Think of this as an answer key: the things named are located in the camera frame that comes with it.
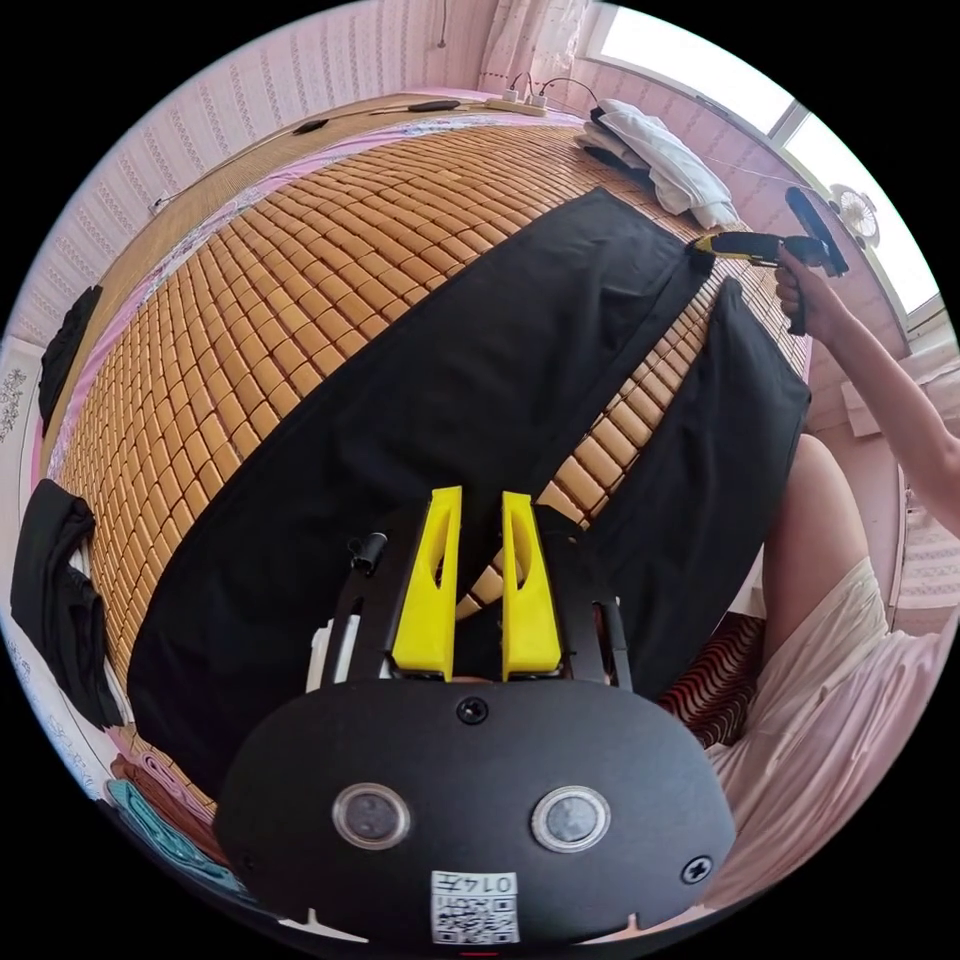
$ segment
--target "window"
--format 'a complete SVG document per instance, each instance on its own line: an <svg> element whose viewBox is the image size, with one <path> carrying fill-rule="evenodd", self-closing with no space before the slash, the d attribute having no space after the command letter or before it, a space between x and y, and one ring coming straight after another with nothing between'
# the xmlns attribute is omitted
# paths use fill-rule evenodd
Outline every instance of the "window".
<svg viewBox="0 0 960 960"><path fill-rule="evenodd" d="M842 183L873 201L880 227L873 253L908 314L937 296L937 282L903 218L867 168L819 117L808 114L784 149L824 186Z"/></svg>
<svg viewBox="0 0 960 960"><path fill-rule="evenodd" d="M746 121L824 195L837 183L866 194L876 205L880 228L880 243L868 256L900 299L908 335L947 322L930 267L889 197L843 141L783 87L688 30L608 3L598 4L584 54L712 102L735 122Z"/></svg>
<svg viewBox="0 0 960 960"><path fill-rule="evenodd" d="M645 13L610 7L598 59L640 67L682 84L769 133L793 97L722 47Z"/></svg>

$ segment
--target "hand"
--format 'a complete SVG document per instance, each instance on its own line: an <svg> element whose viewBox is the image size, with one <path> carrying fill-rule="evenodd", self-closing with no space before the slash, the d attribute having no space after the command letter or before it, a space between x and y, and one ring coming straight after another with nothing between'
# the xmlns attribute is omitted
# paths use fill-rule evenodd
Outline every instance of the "hand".
<svg viewBox="0 0 960 960"><path fill-rule="evenodd" d="M801 263L783 244L780 245L780 266L774 276L780 309L793 319L800 308L802 294L807 333L829 344L848 312L826 280Z"/></svg>

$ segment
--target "bed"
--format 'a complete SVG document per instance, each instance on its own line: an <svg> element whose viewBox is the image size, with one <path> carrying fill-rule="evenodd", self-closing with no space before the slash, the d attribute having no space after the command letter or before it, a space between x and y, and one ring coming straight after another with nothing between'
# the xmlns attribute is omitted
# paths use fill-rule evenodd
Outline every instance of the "bed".
<svg viewBox="0 0 960 960"><path fill-rule="evenodd" d="M382 130L242 190L150 271L78 357L45 473L87 500L97 518L93 580L121 684L158 578L195 519L308 392L430 290L598 186L683 240L703 232L578 149L578 118L477 109L384 119ZM570 451L541 502L583 526L603 510L702 346L713 298L731 275L804 373L807 344L787 333L769 272L720 261ZM495 561L458 616L500 589ZM747 642L756 639L751 630L728 625L742 648L738 663L756 646ZM116 737L128 754L150 752L132 727ZM160 762L178 775L169 758Z"/></svg>

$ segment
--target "qr code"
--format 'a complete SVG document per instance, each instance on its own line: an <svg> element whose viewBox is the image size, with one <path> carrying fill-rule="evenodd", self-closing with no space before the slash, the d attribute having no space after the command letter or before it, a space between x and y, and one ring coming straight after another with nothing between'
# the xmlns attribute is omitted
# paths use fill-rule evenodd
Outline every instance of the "qr code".
<svg viewBox="0 0 960 960"><path fill-rule="evenodd" d="M434 873L432 892L434 943L520 942L515 875Z"/></svg>

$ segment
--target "red striped fabric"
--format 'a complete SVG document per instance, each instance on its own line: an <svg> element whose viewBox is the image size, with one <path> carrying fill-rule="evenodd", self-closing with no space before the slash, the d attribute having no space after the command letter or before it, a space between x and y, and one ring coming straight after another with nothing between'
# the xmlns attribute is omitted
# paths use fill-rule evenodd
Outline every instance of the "red striped fabric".
<svg viewBox="0 0 960 960"><path fill-rule="evenodd" d="M704 750L737 741L757 689L765 621L728 613L690 669L659 701Z"/></svg>

